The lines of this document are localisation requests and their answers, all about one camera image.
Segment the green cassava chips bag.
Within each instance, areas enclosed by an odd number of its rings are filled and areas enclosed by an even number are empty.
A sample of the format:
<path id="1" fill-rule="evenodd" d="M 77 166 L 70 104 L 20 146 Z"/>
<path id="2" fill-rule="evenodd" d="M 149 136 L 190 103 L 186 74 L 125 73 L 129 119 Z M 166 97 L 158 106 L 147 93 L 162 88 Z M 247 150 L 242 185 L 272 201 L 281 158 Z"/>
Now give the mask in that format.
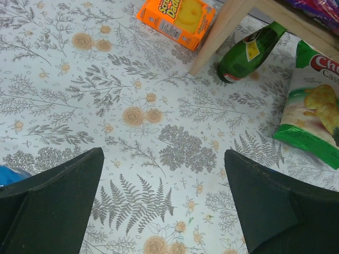
<path id="1" fill-rule="evenodd" d="M 273 137 L 338 169 L 338 63 L 302 40 Z"/>

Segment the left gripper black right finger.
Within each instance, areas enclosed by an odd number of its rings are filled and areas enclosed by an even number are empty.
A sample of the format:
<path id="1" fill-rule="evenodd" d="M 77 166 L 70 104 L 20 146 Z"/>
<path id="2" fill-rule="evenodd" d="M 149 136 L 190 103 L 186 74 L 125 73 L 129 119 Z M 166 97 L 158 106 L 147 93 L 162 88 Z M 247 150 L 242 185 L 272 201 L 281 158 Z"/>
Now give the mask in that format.
<path id="1" fill-rule="evenodd" d="M 225 152 L 225 170 L 249 253 L 338 253 L 338 192 L 234 150 Z"/>

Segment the orange candy box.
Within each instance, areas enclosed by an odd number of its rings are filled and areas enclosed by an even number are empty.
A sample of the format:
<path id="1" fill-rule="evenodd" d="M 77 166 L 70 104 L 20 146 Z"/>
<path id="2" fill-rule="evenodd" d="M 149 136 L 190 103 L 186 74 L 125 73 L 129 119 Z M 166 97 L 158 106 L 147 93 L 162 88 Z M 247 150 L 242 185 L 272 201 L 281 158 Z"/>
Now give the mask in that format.
<path id="1" fill-rule="evenodd" d="M 199 0 L 145 1 L 136 18 L 191 51 L 196 51 L 216 10 Z"/>

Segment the green glass bottle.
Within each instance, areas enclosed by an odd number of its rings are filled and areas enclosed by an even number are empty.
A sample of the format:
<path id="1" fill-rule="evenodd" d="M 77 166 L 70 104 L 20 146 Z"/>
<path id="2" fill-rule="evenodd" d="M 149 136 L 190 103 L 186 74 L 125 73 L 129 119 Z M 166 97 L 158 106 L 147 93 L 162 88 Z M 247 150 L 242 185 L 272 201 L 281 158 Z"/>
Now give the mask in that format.
<path id="1" fill-rule="evenodd" d="M 286 31 L 278 22 L 272 22 L 237 42 L 218 63 L 218 77 L 231 84 L 253 73 Z"/>

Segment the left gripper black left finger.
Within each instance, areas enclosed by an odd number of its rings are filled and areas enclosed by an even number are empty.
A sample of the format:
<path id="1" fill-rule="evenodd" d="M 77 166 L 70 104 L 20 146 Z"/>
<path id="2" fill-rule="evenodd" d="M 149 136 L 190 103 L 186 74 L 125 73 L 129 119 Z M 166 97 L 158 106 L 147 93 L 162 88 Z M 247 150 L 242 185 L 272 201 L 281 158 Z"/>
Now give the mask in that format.
<path id="1" fill-rule="evenodd" d="M 93 148 L 1 187 L 1 253 L 79 253 L 103 163 Z"/>

